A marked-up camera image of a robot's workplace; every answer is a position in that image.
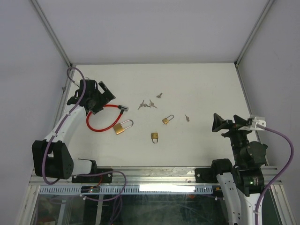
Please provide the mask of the red cable lock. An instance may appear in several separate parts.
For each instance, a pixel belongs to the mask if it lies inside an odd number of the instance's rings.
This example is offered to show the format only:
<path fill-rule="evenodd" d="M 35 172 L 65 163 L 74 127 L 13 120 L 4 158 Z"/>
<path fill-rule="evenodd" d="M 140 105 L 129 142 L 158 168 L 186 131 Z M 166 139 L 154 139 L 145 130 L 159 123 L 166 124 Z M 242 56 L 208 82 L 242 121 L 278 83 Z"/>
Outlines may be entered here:
<path fill-rule="evenodd" d="M 124 105 L 106 104 L 104 110 L 98 114 L 89 112 L 86 118 L 87 128 L 96 133 L 110 130 L 119 122 L 123 113 L 129 108 Z"/>

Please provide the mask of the silver key bunch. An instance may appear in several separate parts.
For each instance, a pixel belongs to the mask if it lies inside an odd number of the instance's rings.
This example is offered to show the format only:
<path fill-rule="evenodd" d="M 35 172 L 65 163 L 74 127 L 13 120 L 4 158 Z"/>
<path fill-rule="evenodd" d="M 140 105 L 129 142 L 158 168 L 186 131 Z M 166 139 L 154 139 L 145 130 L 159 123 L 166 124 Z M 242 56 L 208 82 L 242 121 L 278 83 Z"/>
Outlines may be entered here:
<path fill-rule="evenodd" d="M 154 105 L 154 103 L 150 100 L 150 103 L 147 104 L 145 103 L 145 100 L 143 100 L 140 104 L 139 104 L 139 107 L 138 107 L 138 110 L 141 109 L 142 107 L 148 107 L 148 108 L 156 108 L 157 107 Z"/>

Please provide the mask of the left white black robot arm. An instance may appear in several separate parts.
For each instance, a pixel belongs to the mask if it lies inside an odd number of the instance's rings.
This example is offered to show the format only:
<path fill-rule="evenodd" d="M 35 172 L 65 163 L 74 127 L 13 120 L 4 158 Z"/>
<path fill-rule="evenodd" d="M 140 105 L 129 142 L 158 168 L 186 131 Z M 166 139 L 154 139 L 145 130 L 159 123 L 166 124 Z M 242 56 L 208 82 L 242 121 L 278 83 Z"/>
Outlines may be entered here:
<path fill-rule="evenodd" d="M 32 144 L 35 174 L 47 185 L 82 175 L 88 182 L 98 178 L 97 163 L 91 159 L 72 158 L 68 146 L 81 122 L 89 113 L 96 114 L 115 96 L 103 82 L 81 80 L 79 89 L 67 101 L 64 114 L 43 140 Z"/>

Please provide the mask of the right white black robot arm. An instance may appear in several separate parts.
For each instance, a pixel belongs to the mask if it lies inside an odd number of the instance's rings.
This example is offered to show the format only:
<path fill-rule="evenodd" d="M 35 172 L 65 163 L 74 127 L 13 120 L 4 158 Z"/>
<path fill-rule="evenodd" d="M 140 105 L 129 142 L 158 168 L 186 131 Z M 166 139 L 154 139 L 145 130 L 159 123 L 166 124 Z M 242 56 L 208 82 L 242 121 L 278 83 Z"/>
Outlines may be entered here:
<path fill-rule="evenodd" d="M 264 117 L 250 117 L 245 120 L 234 115 L 225 120 L 213 115 L 212 131 L 226 130 L 221 135 L 229 138 L 234 163 L 229 159 L 212 161 L 210 177 L 218 181 L 225 198 L 229 222 L 232 225 L 259 225 L 263 221 L 262 200 L 265 180 L 261 167 L 266 165 L 267 145 L 258 141 L 250 142 L 247 135 L 264 130 Z"/>

